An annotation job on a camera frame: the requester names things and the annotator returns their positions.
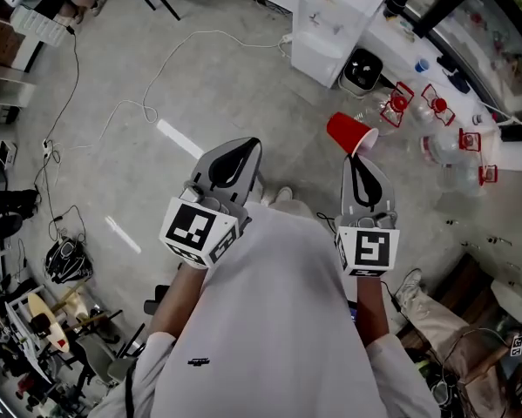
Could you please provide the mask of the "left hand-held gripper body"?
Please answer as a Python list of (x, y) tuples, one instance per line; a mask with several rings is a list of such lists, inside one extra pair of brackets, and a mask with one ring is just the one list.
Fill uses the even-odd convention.
[(179, 197), (170, 199), (159, 240), (177, 257), (196, 269), (214, 269), (242, 236), (251, 221), (240, 195), (207, 190), (189, 180)]

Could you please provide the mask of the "wooden oval board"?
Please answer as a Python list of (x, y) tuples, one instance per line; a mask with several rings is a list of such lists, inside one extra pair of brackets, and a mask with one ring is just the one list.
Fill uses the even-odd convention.
[(60, 352), (68, 353), (70, 344), (66, 333), (44, 300), (36, 293), (29, 293), (28, 306), (31, 312), (30, 326), (35, 334), (49, 341)]

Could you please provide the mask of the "black office chair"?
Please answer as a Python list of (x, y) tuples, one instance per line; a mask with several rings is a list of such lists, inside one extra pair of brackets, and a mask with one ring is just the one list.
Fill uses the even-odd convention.
[(39, 193), (23, 191), (0, 191), (0, 240), (15, 235), (26, 219), (37, 212)]

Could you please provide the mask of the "grey chair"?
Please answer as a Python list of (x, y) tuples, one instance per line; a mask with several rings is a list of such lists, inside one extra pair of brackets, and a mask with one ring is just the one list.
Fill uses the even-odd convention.
[(108, 387), (121, 383), (129, 368), (135, 362), (133, 357), (117, 357), (106, 347), (106, 344), (96, 340), (92, 335), (86, 335), (77, 340), (85, 351), (88, 365), (95, 375)]

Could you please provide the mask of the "red plastic cup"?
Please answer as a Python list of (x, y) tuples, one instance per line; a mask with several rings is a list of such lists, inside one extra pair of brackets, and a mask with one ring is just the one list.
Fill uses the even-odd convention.
[(377, 128), (371, 128), (342, 112), (331, 116), (327, 133), (349, 155), (367, 153), (378, 139)]

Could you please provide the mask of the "person's left forearm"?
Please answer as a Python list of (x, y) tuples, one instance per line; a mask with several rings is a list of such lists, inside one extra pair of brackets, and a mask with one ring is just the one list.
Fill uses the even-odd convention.
[(169, 334), (178, 339), (199, 302), (207, 269), (183, 263), (160, 302), (149, 327), (149, 336)]

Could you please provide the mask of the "cluttered white table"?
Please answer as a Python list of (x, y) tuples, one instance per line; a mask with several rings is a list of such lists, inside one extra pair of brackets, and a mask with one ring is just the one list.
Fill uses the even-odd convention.
[(32, 319), (31, 311), (28, 307), (28, 296), (31, 293), (40, 294), (45, 290), (44, 285), (39, 285), (28, 293), (22, 294), (12, 302), (5, 302), (4, 307), (7, 319), (10, 323), (9, 330), (13, 340), (17, 343), (31, 367), (49, 384), (51, 378), (45, 373), (38, 362), (37, 357), (43, 348), (40, 339), (33, 333), (30, 327)]

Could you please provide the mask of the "person's white shirt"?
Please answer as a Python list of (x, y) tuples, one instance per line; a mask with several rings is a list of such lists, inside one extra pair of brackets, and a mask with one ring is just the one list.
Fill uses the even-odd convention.
[(247, 210), (181, 336), (149, 336), (88, 418), (440, 418), (395, 335), (363, 345), (324, 226)]

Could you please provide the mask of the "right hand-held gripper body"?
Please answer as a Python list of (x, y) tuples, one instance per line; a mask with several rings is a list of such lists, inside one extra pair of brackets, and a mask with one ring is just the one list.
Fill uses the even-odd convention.
[(381, 277), (395, 267), (399, 230), (397, 214), (336, 219), (335, 246), (345, 274), (353, 277)]

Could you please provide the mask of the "black tripod legs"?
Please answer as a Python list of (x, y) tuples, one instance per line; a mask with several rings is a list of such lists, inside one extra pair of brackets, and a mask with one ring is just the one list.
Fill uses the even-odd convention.
[(121, 346), (119, 351), (115, 354), (117, 360), (126, 359), (127, 357), (137, 357), (142, 353), (146, 345), (139, 342), (139, 336), (144, 331), (145, 327), (146, 324), (142, 323), (131, 338)]

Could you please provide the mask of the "black cylindrical jar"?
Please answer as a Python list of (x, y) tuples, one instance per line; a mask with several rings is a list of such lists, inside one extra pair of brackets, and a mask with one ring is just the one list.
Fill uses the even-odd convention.
[(383, 7), (383, 15), (386, 19), (400, 15), (409, 0), (386, 0)]

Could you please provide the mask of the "person's right forearm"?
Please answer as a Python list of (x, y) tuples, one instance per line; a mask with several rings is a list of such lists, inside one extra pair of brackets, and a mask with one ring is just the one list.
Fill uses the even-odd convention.
[(378, 278), (357, 279), (356, 327), (365, 347), (390, 332), (382, 283)]

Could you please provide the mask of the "black pouch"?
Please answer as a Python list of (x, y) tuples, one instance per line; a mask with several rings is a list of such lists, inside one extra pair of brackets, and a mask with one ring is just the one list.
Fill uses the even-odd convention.
[(450, 57), (442, 55), (436, 59), (436, 62), (442, 67), (443, 74), (458, 91), (463, 94), (470, 92), (471, 88), (465, 74), (458, 69), (457, 64)]

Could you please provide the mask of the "white drawer unit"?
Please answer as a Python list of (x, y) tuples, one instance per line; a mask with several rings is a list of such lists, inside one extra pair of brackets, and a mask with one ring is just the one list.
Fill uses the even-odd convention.
[(15, 8), (10, 24), (15, 32), (53, 47), (59, 46), (68, 35), (63, 24), (23, 5)]

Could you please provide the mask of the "black backpack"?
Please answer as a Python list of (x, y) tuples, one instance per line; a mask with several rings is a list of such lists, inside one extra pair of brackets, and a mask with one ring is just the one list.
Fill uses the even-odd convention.
[(83, 244), (62, 236), (48, 251), (44, 270), (56, 284), (83, 280), (93, 275), (93, 266)]

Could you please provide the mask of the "black stool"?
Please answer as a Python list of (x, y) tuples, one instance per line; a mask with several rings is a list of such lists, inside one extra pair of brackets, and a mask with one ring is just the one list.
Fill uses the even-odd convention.
[(159, 307), (159, 304), (165, 297), (168, 290), (168, 285), (157, 285), (154, 289), (154, 297), (151, 300), (146, 300), (144, 302), (144, 313), (150, 316), (154, 316)]

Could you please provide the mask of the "brown wooden cabinet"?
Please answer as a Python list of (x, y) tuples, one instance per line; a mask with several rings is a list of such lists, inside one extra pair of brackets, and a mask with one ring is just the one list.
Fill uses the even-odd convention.
[(484, 325), (498, 311), (491, 284), (492, 277), (465, 254), (433, 293), (424, 291), (422, 275), (423, 292), (401, 312), (439, 353), (463, 331)]

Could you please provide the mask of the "white shelf unit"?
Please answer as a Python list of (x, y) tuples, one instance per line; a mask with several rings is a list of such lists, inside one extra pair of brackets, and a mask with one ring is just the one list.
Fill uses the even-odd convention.
[(37, 86), (28, 73), (0, 66), (0, 125), (13, 124)]

